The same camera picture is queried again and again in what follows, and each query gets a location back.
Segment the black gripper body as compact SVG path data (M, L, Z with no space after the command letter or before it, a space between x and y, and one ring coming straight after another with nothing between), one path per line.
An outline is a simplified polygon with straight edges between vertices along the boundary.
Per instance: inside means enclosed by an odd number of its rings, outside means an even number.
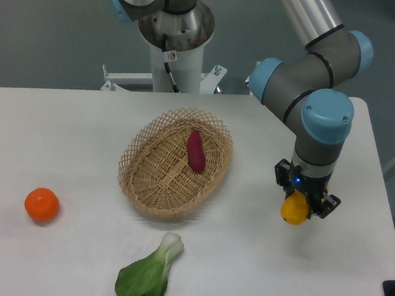
M287 170L287 177L282 185L286 197L291 196L295 191L299 191L307 198L309 205L322 203L324 194L327 193L327 186L331 178L331 173L326 176L307 176L299 165L290 162Z

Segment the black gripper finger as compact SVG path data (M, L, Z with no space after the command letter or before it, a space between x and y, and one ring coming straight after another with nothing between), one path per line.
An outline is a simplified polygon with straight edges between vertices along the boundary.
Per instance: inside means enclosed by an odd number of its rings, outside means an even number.
M320 217L324 219L328 215L330 215L341 203L341 200L331 194L321 193L321 194L311 194L309 200L309 214L307 216L308 219L313 216Z
M278 186L286 187L290 184L290 168L290 162L284 158L275 165L274 171Z

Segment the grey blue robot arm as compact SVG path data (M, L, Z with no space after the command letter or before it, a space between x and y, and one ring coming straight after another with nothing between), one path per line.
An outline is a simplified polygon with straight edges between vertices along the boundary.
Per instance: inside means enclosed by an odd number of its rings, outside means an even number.
M284 63L268 58L254 68L250 92L296 135L290 160L280 161L276 182L287 196L301 193L309 215L327 217L340 204L328 193L344 141L352 128L354 105L340 83L373 61L371 41L349 31L330 0L281 0L306 54ZM137 22L152 50L153 88L198 93L204 45L212 38L212 11L199 0L108 0L120 22Z

